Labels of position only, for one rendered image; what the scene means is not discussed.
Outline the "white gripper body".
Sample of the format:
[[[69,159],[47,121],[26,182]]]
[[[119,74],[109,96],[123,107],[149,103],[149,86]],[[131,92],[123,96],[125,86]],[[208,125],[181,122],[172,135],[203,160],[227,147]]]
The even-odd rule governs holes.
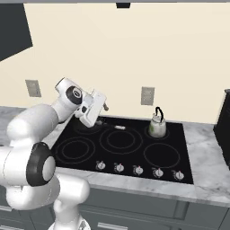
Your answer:
[[[106,101],[106,96],[96,90],[93,90],[91,94],[87,93],[82,102],[80,121],[88,128],[94,126],[103,105]]]

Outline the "grey cupboard run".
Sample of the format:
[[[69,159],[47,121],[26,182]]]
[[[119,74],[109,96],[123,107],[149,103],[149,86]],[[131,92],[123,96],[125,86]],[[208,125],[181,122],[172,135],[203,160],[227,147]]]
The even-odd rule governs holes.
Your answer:
[[[5,193],[5,187],[0,186],[0,206],[10,207],[6,201]],[[55,215],[51,205],[25,211],[0,210],[0,226],[10,226],[22,230],[48,230],[54,221]]]

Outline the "black appliance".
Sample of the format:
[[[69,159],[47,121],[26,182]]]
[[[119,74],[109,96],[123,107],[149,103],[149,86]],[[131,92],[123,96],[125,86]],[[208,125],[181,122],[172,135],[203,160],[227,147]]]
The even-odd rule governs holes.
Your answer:
[[[213,131],[221,147],[226,165],[230,170],[230,89],[225,89],[224,102]]]

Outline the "grey wall socket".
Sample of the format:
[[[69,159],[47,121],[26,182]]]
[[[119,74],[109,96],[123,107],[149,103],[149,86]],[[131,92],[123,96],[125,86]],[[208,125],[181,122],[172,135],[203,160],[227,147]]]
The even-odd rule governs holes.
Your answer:
[[[142,87],[141,89],[141,104],[152,106],[154,104],[155,88]]]
[[[38,80],[26,80],[25,83],[30,97],[41,97]]]

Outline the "grey drawer front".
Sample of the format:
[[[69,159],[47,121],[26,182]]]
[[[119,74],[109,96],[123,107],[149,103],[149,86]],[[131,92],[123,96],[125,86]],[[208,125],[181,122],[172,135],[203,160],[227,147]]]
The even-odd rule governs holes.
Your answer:
[[[186,201],[99,189],[91,189],[85,203],[95,207],[174,219],[184,219],[189,207]]]
[[[218,230],[205,226],[177,225],[169,222],[155,221],[134,215],[116,213],[111,211],[96,210],[95,208],[81,207],[81,214],[92,230],[106,230],[97,227],[98,222],[126,226],[128,230]]]

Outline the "black glass hob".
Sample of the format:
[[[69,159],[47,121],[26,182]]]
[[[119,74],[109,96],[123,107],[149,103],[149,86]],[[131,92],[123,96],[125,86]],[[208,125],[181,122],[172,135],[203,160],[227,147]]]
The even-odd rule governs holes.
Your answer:
[[[151,137],[150,122],[142,119],[122,119],[100,116],[102,125],[87,128],[72,118],[51,148],[58,167],[109,173],[160,181],[192,184],[190,159],[181,123],[166,124],[164,137]],[[104,161],[105,168],[96,169],[96,162]],[[114,165],[123,164],[123,172],[115,172]],[[143,173],[135,175],[134,166]],[[160,168],[164,175],[157,178],[153,170]],[[181,171],[184,178],[177,181],[173,171]]]

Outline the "dark grey wall cupboard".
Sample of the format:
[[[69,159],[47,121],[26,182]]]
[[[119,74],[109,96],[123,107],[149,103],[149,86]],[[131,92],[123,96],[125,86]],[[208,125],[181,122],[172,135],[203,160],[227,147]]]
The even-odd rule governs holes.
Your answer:
[[[23,4],[0,4],[0,61],[32,47]]]

